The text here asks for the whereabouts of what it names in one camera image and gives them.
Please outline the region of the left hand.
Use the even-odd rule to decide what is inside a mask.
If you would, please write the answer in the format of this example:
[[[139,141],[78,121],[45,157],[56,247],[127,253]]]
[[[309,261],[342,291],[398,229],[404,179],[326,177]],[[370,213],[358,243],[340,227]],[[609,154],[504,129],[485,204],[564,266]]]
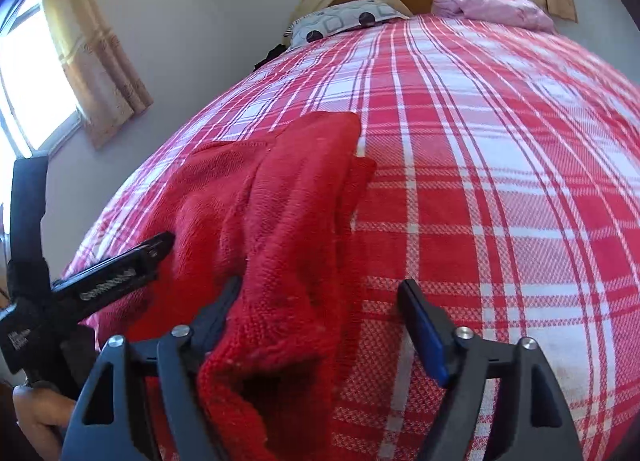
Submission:
[[[68,426],[76,401],[48,387],[18,385],[13,390],[17,423],[43,460],[58,461],[62,439],[55,432]]]

